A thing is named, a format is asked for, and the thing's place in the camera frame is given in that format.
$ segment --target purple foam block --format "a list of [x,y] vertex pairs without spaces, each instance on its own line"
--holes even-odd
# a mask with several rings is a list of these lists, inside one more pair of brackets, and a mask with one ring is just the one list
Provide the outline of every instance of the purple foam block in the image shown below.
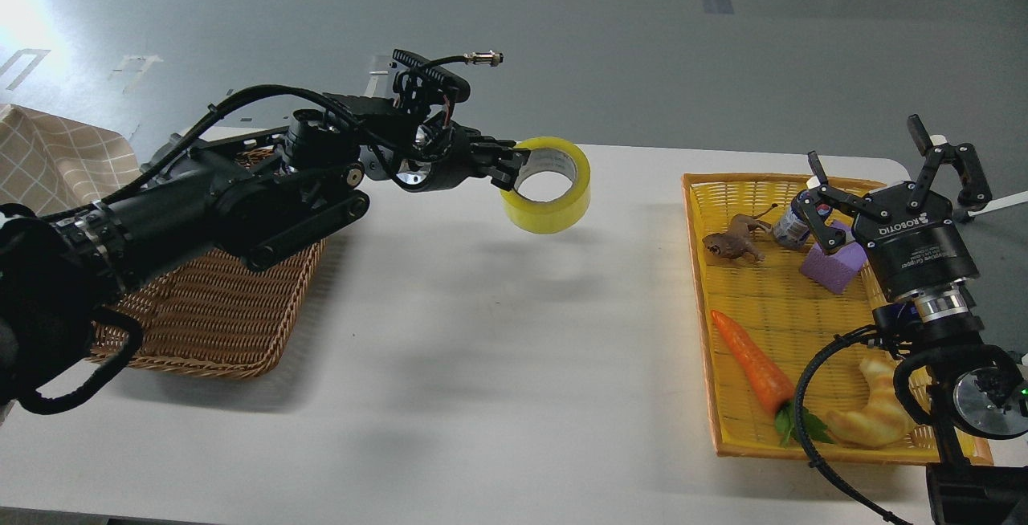
[[[847,229],[848,226],[833,222],[833,228]],[[800,266],[800,273],[815,280],[828,290],[837,295],[841,295],[846,290],[846,285],[860,272],[860,266],[867,262],[868,256],[864,254],[864,249],[856,242],[850,242],[843,248],[839,248],[834,255],[825,255],[819,245],[814,245],[810,249],[807,258]]]

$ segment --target packing tape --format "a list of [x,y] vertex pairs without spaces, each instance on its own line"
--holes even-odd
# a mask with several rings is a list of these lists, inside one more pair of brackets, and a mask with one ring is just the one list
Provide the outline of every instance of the packing tape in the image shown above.
[[[518,174],[514,189],[500,193],[504,211],[515,226],[534,233],[554,233],[571,228],[589,208],[589,160],[582,150],[562,138],[533,138],[517,145],[531,149]],[[548,202],[528,199],[517,189],[526,178],[540,173],[557,173],[572,182],[563,195]]]

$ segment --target checkered cloth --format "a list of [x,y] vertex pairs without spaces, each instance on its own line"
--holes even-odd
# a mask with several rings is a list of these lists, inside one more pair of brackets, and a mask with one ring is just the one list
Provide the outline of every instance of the checkered cloth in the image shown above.
[[0,203],[60,213],[106,196],[137,175],[135,152],[120,135],[0,105]]

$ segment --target yellow plastic basket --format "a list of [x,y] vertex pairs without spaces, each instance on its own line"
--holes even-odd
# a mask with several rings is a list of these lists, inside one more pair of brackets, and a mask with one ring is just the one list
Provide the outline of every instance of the yellow plastic basket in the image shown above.
[[[806,188],[801,175],[684,175],[686,218],[693,255],[696,298],[699,305],[703,368],[706,376],[707,410],[717,453],[722,456],[752,456],[806,459],[795,442],[779,445],[773,418],[757,402],[742,369],[724,345],[709,322],[709,311],[720,310],[749,332],[754,341],[794,381],[834,335],[843,335],[871,324],[871,309],[885,304],[874,273],[867,265],[842,295],[835,295],[800,273],[804,251],[781,248],[770,233],[755,233],[754,242],[766,255],[756,262],[749,255],[720,259],[702,245],[708,233],[724,232],[734,215],[757,215],[771,203],[778,208],[762,220],[774,224],[796,193]],[[879,188],[878,182],[831,178],[847,192],[864,195]],[[836,213],[832,220],[850,224]],[[819,368],[804,405],[814,414],[829,409],[860,409],[869,389],[857,365],[867,348],[855,346],[837,353]],[[914,393],[924,402],[928,375],[918,371],[911,379]],[[959,434],[964,455],[977,464],[992,464],[985,440]],[[902,441],[881,449],[818,444],[828,460],[925,464],[939,460],[932,430],[919,426]]]

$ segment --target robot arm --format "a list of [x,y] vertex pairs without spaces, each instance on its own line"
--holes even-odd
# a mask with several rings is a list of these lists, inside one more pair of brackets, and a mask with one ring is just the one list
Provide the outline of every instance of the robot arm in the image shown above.
[[[45,218],[19,203],[0,207],[0,407],[16,400],[51,414],[80,405],[142,344],[139,324],[105,305],[213,248],[266,270],[360,220],[370,204],[358,189],[364,177],[409,192],[485,177],[513,188],[529,151],[454,122],[454,105],[471,88],[442,68],[494,67],[502,53],[427,61],[397,49],[393,58],[394,100],[254,86],[210,107],[140,178],[102,200]],[[294,112],[280,129],[199,142],[234,109],[284,93],[318,108]],[[430,116],[434,107],[441,109]],[[243,165],[240,156],[254,149],[270,156]],[[41,397],[40,386],[88,353],[94,322],[127,332],[124,348],[80,389]]]
[[[811,362],[797,386],[797,408],[817,367],[845,346],[866,343],[902,358],[893,376],[896,398],[911,417],[930,425],[940,462],[927,466],[928,496],[939,524],[1014,523],[1028,517],[1028,467],[971,466],[957,441],[956,428],[985,439],[1014,439],[1028,433],[1028,383],[1014,358],[982,341],[981,317],[964,284],[979,276],[952,220],[953,205],[931,191],[935,173],[954,165],[962,189],[958,202],[981,210],[992,199],[972,145],[950,145],[928,137],[921,119],[910,116],[908,127],[925,162],[918,179],[866,193],[862,198],[829,184],[817,155],[811,152],[814,178],[800,214],[821,248],[832,253],[845,243],[845,233],[819,219],[825,203],[853,217],[853,239],[864,248],[885,298],[891,303],[873,311],[873,327],[837,339]],[[930,410],[911,393],[914,371],[925,368]],[[847,494],[845,485],[813,444],[801,444],[817,467]],[[856,493],[853,498],[877,511],[885,521],[903,523]]]

